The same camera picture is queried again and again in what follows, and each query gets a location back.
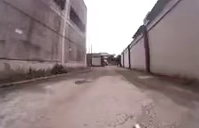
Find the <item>ground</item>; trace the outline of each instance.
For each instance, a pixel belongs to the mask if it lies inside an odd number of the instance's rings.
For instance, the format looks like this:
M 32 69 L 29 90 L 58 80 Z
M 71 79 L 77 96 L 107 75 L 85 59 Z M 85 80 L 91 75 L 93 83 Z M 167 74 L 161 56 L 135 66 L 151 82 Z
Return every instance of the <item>ground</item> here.
M 116 67 L 0 89 L 0 128 L 199 128 L 199 88 Z

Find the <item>window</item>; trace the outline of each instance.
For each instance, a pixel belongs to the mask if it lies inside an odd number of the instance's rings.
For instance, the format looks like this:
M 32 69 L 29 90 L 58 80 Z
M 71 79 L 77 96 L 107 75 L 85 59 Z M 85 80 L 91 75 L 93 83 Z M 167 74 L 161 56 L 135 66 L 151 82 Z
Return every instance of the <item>window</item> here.
M 71 8 L 70 10 L 70 15 L 69 15 L 70 19 L 73 21 L 73 23 L 76 24 L 76 26 L 82 31 L 85 32 L 85 25 L 82 23 L 82 21 L 80 20 L 79 16 L 76 14 L 75 10 L 73 8 Z
M 65 9 L 66 0 L 54 0 L 61 10 Z

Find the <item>wall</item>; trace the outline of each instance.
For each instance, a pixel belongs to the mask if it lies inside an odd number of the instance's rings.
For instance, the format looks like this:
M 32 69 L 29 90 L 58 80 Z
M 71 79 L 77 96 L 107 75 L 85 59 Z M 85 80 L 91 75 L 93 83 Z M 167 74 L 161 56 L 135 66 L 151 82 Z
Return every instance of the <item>wall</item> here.
M 131 68 L 138 70 L 146 70 L 145 64 L 145 48 L 144 48 L 144 38 L 141 34 L 133 42 L 130 49 L 131 53 Z
M 63 60 L 67 40 L 81 46 L 76 47 L 82 53 L 81 62 L 74 60 L 73 66 L 85 66 L 86 35 L 75 38 L 79 34 L 77 28 L 63 35 L 64 29 L 75 27 L 65 19 L 65 12 L 53 0 L 0 0 L 0 77 L 14 70 L 66 65 Z
M 128 49 L 124 52 L 124 67 L 129 68 L 129 52 Z
M 87 23 L 87 8 L 82 0 L 70 0 L 69 10 L 73 8 L 79 16 L 81 22 Z M 78 26 L 70 20 L 66 24 L 65 35 L 71 40 L 65 40 L 65 65 L 86 66 L 86 31 L 81 31 Z
M 154 73 L 199 79 L 199 1 L 182 0 L 149 32 Z
M 123 54 L 121 54 L 121 65 L 122 65 L 122 67 L 124 66 L 124 55 Z

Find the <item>curb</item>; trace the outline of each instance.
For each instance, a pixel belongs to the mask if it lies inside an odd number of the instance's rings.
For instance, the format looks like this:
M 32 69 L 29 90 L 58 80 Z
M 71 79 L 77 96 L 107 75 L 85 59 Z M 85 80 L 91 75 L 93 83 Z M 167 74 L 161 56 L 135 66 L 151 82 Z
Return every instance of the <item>curb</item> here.
M 46 76 L 46 77 L 39 77 L 39 78 L 30 79 L 30 80 L 23 80 L 23 81 L 5 83 L 5 84 L 0 84 L 0 88 L 10 87 L 10 86 L 15 86 L 15 85 L 20 85 L 20 84 L 27 84 L 27 83 L 40 81 L 40 80 L 46 80 L 46 79 L 61 77 L 61 76 L 68 76 L 68 75 L 72 75 L 73 73 L 85 73 L 85 72 L 88 72 L 88 71 L 91 71 L 91 69 L 83 69 L 83 70 L 79 70 L 79 71 L 73 71 L 73 72 L 68 72 L 68 73 L 65 73 L 65 74 L 59 74 L 59 75 L 54 75 L 54 76 Z

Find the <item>overcast sky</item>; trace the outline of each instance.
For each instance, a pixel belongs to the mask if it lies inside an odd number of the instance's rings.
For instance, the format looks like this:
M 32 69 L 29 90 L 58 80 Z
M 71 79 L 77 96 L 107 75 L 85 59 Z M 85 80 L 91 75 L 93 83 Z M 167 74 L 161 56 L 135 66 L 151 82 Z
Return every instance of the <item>overcast sky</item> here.
M 87 46 L 120 54 L 132 41 L 157 0 L 84 0 L 88 8 Z

